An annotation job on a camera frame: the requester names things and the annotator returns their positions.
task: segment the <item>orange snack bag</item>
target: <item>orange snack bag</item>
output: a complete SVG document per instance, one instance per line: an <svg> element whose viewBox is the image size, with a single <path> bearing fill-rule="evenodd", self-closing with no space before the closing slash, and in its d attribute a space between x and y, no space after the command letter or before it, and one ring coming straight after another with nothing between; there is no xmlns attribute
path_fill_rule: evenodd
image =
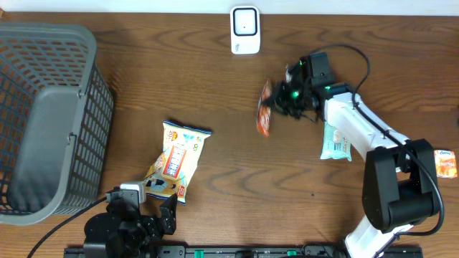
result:
<svg viewBox="0 0 459 258"><path fill-rule="evenodd" d="M454 152L451 150L434 150L435 168L437 177L456 178L458 177L458 167Z"/></svg>
<svg viewBox="0 0 459 258"><path fill-rule="evenodd" d="M273 93L271 80L266 81L265 87L258 100L257 130L265 137L270 135L271 107L262 105L262 102L269 98Z"/></svg>

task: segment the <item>gray laundry basket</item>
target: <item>gray laundry basket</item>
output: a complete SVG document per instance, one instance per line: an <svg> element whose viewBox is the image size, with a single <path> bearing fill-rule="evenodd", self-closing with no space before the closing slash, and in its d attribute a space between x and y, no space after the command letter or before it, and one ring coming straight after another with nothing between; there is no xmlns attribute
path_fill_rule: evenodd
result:
<svg viewBox="0 0 459 258"><path fill-rule="evenodd" d="M97 197L113 99L95 52L84 27L0 23L0 224Z"/></svg>

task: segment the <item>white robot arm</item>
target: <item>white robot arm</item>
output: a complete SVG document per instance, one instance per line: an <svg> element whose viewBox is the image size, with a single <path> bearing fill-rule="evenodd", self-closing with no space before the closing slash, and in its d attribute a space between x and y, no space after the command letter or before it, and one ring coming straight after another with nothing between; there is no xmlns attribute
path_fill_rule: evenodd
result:
<svg viewBox="0 0 459 258"><path fill-rule="evenodd" d="M348 138L351 144L357 149L361 157L365 160L366 153L378 147L393 148L397 145L391 140L384 137L383 133L377 130L367 119L363 118L353 107L352 93L346 92L334 95L330 100L325 101L325 120L328 124L340 130ZM362 101L359 95L356 95L356 101L359 107L371 117L371 119L381 125L384 129L389 130L390 134L402 143L409 138L397 133L386 123L379 119ZM371 258L383 253L385 247L391 244L395 234L401 231L408 231L413 227L411 224L398 226L391 232L383 234L380 230L375 229L368 218L365 216L350 233L345 244L347 252L351 257Z"/></svg>
<svg viewBox="0 0 459 258"><path fill-rule="evenodd" d="M369 69L368 58L352 46L321 49L335 46L357 51ZM305 110L315 110L365 160L362 204L366 216L345 239L346 256L379 257L399 235L411 234L406 231L443 209L432 146L396 132L361 101L354 88L336 83L325 52L301 57L285 78L263 105L296 119L305 116ZM410 179L399 182L396 172L409 173ZM440 228L441 218L431 232Z"/></svg>

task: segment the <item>wall outlet device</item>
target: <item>wall outlet device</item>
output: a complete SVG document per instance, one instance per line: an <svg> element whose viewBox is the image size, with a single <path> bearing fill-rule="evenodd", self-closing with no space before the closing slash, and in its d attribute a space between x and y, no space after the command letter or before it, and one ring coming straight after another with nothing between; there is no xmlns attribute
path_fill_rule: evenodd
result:
<svg viewBox="0 0 459 258"><path fill-rule="evenodd" d="M233 54L255 54L260 51L260 11L255 6L236 6L231 19L231 51Z"/></svg>

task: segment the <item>chip bag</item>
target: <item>chip bag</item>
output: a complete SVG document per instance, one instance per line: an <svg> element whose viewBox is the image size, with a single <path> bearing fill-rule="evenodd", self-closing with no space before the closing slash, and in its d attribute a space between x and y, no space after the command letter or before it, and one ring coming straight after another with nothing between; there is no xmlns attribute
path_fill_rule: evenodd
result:
<svg viewBox="0 0 459 258"><path fill-rule="evenodd" d="M437 177L456 178L458 177L458 167L454 152L451 150L434 150L435 168Z"/></svg>
<svg viewBox="0 0 459 258"><path fill-rule="evenodd" d="M325 122L321 159L347 158L352 161L351 143L342 136L341 131Z"/></svg>
<svg viewBox="0 0 459 258"><path fill-rule="evenodd" d="M258 116L257 116L257 130L263 136L268 137L270 135L270 119L271 119L271 107L264 106L262 103L273 93L273 85L271 80L266 81L265 87L261 92L261 97L258 100Z"/></svg>
<svg viewBox="0 0 459 258"><path fill-rule="evenodd" d="M163 126L163 153L143 180L145 192L159 199L177 194L177 201L185 205L186 187L198 166L204 139L212 133L181 127L169 121L164 121Z"/></svg>

